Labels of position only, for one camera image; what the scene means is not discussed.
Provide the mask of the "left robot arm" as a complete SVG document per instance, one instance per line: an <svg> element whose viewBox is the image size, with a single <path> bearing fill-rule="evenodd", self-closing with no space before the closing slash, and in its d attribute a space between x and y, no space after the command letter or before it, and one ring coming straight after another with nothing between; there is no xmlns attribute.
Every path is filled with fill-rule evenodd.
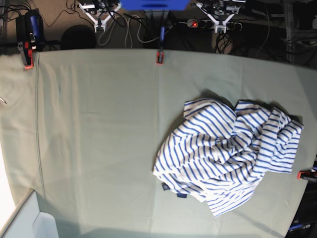
<svg viewBox="0 0 317 238"><path fill-rule="evenodd" d="M226 33L227 24L245 3L245 0L200 0L194 5L213 22L215 33Z"/></svg>

